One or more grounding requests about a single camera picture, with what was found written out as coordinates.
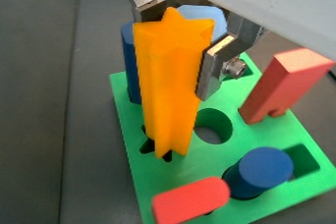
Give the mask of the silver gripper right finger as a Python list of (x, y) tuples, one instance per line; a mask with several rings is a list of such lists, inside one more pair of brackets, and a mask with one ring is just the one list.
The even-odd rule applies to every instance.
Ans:
[(196, 95), (207, 100), (219, 90), (223, 79), (239, 79), (247, 69), (240, 54), (249, 49), (267, 29), (235, 13), (228, 16), (227, 32), (203, 52)]

